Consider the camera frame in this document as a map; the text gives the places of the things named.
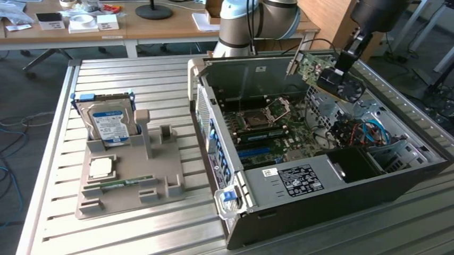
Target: gray floor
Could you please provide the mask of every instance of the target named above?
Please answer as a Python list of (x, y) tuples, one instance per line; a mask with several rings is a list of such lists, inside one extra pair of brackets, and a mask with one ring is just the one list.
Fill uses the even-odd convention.
[[(400, 22), (397, 30), (404, 27), (405, 19), (408, 19), (408, 17)], [(402, 43), (402, 47), (396, 52), (396, 55), (405, 54), (406, 43), (412, 39), (413, 33)], [(448, 35), (444, 31), (435, 30), (418, 49), (420, 60), (410, 58), (405, 65), (410, 68), (421, 68), (433, 78), (437, 78), (439, 74), (436, 74), (432, 69), (444, 55), (449, 52), (453, 44), (453, 35)], [(213, 50), (214, 43), (204, 43), (202, 47), (204, 50)], [(153, 48), (143, 47), (143, 49), (149, 51), (151, 55), (198, 53), (196, 44), (173, 44), (169, 46), (169, 53), (161, 51), (159, 45), (155, 45)], [(107, 50), (109, 54), (102, 54), (97, 48), (70, 49), (69, 53), (79, 59), (118, 58), (127, 56), (125, 47), (109, 47)], [(33, 50), (31, 52), (34, 56), (38, 56), (43, 51)], [(23, 57), (19, 54), (19, 51), (13, 51), (10, 52), (7, 59), (0, 61), (0, 119), (11, 116), (29, 116), (39, 112), (55, 110), (66, 74), (67, 60), (62, 55), (54, 55), (43, 64), (34, 68), (38, 78), (33, 81), (27, 80), (22, 71), (22, 67), (30, 60), (31, 58)], [(370, 61), (370, 65), (386, 79), (405, 71), (401, 67), (386, 62), (382, 58), (374, 58)], [(400, 76), (392, 83), (408, 93), (420, 91), (425, 87), (421, 81), (414, 80), (413, 73)], [(451, 75), (447, 84), (454, 84), (454, 74)], [(443, 120), (443, 124), (451, 128), (451, 124), (448, 124), (447, 120)], [(21, 221), (26, 219), (26, 211), (33, 195), (49, 132), (50, 126), (30, 128), (30, 141), (27, 146), (19, 153), (7, 158), (9, 164), (18, 177), (22, 195), (25, 196), (25, 209), (22, 214), (18, 215), (18, 196), (14, 189), (11, 189), (9, 195), (0, 200), (0, 222), (10, 220), (11, 217), (17, 215), (14, 220), (18, 221), (18, 225), (13, 225), (0, 230), (0, 254), (14, 254), (17, 251), (23, 227)], [(0, 132), (0, 148), (5, 148), (15, 139), (15, 135)], [(3, 192), (6, 185), (7, 182), (0, 182), (0, 192)]]

